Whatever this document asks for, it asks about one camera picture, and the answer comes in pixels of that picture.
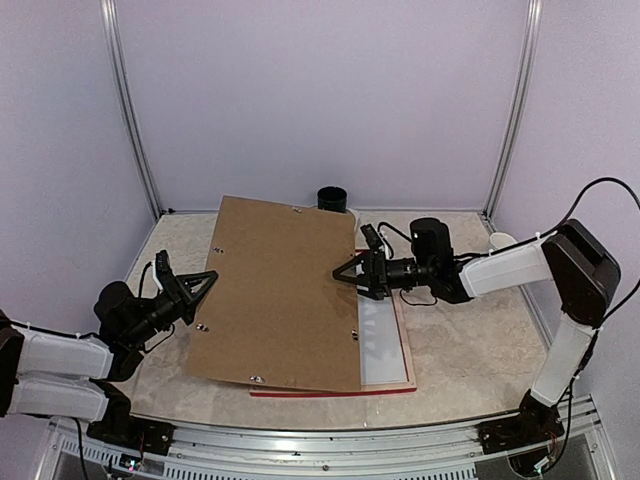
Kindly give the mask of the cat photo print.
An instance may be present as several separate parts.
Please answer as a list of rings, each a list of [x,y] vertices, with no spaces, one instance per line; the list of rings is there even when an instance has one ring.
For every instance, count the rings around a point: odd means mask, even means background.
[[[359,297],[360,370],[363,386],[407,382],[393,302]]]

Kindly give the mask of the brown cardboard backing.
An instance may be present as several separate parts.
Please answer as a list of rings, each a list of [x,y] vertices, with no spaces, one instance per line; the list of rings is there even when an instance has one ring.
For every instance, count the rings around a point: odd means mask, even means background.
[[[358,299],[333,279],[355,254],[349,213],[226,196],[206,266],[186,374],[258,387],[361,386]]]

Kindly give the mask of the red wooden picture frame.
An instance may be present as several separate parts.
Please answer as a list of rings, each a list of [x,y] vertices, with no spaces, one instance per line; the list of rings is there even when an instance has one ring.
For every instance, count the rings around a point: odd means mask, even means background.
[[[314,399],[314,398],[340,398],[340,397],[361,397],[361,396],[380,396],[391,394],[411,393],[417,389],[413,360],[409,347],[408,333],[405,326],[405,320],[402,312],[400,297],[397,293],[392,294],[390,298],[393,302],[396,319],[398,323],[402,350],[407,373],[407,382],[402,384],[378,385],[378,386],[361,386],[356,390],[346,392],[328,392],[328,391],[310,391],[310,390],[287,390],[282,388],[266,388],[253,387],[249,390],[249,394],[254,398],[276,398],[276,399]]]

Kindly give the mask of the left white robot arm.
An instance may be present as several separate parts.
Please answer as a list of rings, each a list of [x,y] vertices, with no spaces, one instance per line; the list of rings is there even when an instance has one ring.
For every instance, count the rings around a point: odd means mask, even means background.
[[[92,438],[121,445],[142,439],[147,422],[131,414],[117,384],[129,380],[150,353],[147,343],[191,324],[213,287],[214,270],[158,276],[153,298],[135,295],[122,281],[107,285],[94,312],[97,333],[62,334],[1,318],[1,413],[69,417],[88,424]]]

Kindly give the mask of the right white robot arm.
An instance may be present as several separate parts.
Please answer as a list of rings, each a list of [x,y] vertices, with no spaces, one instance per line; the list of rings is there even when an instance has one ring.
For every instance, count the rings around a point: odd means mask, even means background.
[[[411,254],[398,258],[372,225],[362,226],[366,249],[335,268],[333,279],[373,300],[425,287],[434,300],[458,305],[518,288],[538,315],[555,306],[556,320],[546,325],[546,359],[511,423],[518,442],[535,442],[556,420],[560,401],[617,308],[619,262],[576,218],[502,249],[466,254],[455,253],[450,228],[438,218],[418,218],[409,230]]]

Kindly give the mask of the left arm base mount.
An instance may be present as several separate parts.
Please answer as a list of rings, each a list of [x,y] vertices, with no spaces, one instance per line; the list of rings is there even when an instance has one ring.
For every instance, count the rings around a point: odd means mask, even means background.
[[[87,435],[104,443],[136,450],[141,454],[166,456],[175,426],[168,422],[131,415],[91,422]]]

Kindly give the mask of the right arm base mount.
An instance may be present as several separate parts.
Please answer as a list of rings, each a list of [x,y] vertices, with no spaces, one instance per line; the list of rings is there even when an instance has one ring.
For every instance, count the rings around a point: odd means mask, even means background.
[[[518,412],[510,417],[482,422],[477,427],[478,439],[485,455],[509,452],[510,468],[522,478],[541,478],[561,458],[565,436],[556,404],[546,406],[527,391]]]

